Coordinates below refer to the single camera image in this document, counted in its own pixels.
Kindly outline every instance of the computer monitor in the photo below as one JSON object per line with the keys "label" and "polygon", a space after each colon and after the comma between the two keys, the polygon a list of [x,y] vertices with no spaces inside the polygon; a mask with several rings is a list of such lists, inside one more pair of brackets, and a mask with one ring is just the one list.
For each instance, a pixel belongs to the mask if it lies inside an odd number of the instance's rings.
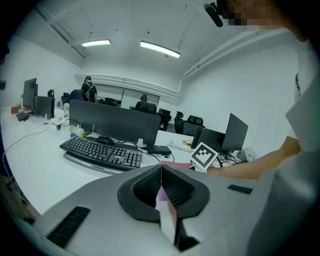
{"label": "computer monitor", "polygon": [[156,114],[157,106],[156,104],[153,104],[153,103],[139,101],[135,105],[135,110],[144,112],[144,113],[149,113],[149,114]]}
{"label": "computer monitor", "polygon": [[102,136],[135,142],[143,139],[146,145],[156,142],[161,121],[156,114],[74,99],[69,104],[70,125],[79,122],[89,132],[94,124],[94,131]]}
{"label": "computer monitor", "polygon": [[29,110],[35,108],[35,96],[38,95],[38,85],[36,84],[36,81],[36,78],[24,81],[23,106]]}
{"label": "computer monitor", "polygon": [[47,116],[48,119],[55,117],[55,98],[45,96],[34,97],[34,115]]}
{"label": "computer monitor", "polygon": [[164,114],[164,115],[166,115],[166,116],[170,116],[171,111],[166,110],[166,109],[159,108],[159,112],[158,112],[158,113],[159,113],[159,114]]}
{"label": "computer monitor", "polygon": [[198,126],[193,137],[191,148],[195,149],[201,142],[203,142],[208,147],[220,153],[224,138],[224,133]]}
{"label": "computer monitor", "polygon": [[231,113],[221,150],[241,150],[246,139],[247,131],[248,125],[246,125],[243,121],[241,121],[238,117]]}

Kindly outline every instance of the ceiling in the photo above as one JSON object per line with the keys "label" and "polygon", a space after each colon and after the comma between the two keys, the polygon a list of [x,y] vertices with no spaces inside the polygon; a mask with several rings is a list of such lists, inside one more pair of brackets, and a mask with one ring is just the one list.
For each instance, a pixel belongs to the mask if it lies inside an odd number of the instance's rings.
{"label": "ceiling", "polygon": [[[59,24],[71,45],[110,39],[111,45],[85,49],[86,58],[106,62],[152,63],[181,76],[199,59],[240,34],[216,27],[203,5],[207,0],[44,0],[47,22]],[[179,51],[179,59],[140,47],[140,41]]]}

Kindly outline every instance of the black office chair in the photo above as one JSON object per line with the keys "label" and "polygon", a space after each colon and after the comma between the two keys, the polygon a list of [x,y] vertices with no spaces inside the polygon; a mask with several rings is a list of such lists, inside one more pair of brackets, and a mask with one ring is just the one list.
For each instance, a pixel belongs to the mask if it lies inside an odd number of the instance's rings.
{"label": "black office chair", "polygon": [[69,93],[64,92],[64,93],[63,93],[63,96],[61,96],[62,106],[63,106],[65,103],[67,103],[67,99],[68,99],[69,95],[70,95]]}
{"label": "black office chair", "polygon": [[156,106],[156,104],[153,104],[153,103],[147,103],[147,102],[139,101],[135,105],[135,110],[155,115],[156,112],[157,112],[157,106]]}
{"label": "black office chair", "polygon": [[176,134],[182,134],[182,125],[184,120],[182,119],[184,114],[182,112],[177,111],[174,118],[174,131]]}
{"label": "black office chair", "polygon": [[161,114],[159,114],[159,116],[161,117],[159,130],[166,131],[168,129],[168,124],[171,120],[171,115],[161,113]]}
{"label": "black office chair", "polygon": [[109,106],[117,107],[117,103],[114,98],[105,98],[105,102]]}
{"label": "black office chair", "polygon": [[187,121],[183,121],[182,134],[195,136],[198,127],[206,128],[203,123],[204,120],[201,117],[190,115]]}
{"label": "black office chair", "polygon": [[65,103],[69,103],[71,100],[84,101],[85,100],[84,90],[81,90],[81,89],[73,90],[68,96],[68,98],[66,99]]}

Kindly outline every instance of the fluorescent light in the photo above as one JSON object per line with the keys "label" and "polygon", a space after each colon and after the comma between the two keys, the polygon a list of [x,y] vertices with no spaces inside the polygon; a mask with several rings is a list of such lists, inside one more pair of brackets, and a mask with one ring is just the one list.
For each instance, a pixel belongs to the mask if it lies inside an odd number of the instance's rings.
{"label": "fluorescent light", "polygon": [[172,57],[175,57],[175,58],[179,58],[180,57],[180,53],[179,52],[174,51],[174,50],[170,50],[168,48],[165,48],[163,46],[160,46],[160,45],[157,45],[157,44],[154,44],[154,43],[151,43],[151,42],[141,41],[140,42],[140,46],[144,47],[144,48],[149,48],[149,49],[152,49],[152,50],[164,53],[164,54],[168,54],[168,55],[170,55]]}
{"label": "fluorescent light", "polygon": [[110,40],[99,40],[99,41],[92,41],[92,42],[83,42],[82,46],[83,47],[104,46],[104,45],[110,45],[110,44],[111,44]]}

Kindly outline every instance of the keyboard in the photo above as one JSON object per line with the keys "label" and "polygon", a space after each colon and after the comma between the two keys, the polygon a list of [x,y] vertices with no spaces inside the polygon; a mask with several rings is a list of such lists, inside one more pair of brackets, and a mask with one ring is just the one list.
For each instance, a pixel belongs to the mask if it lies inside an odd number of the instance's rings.
{"label": "keyboard", "polygon": [[16,118],[18,118],[19,122],[20,122],[20,121],[25,121],[25,120],[28,119],[28,117],[26,116],[26,114],[23,113],[23,112],[16,114]]}
{"label": "keyboard", "polygon": [[139,168],[142,162],[142,152],[130,147],[119,144],[111,146],[79,137],[60,145],[61,149],[84,161],[125,171]]}

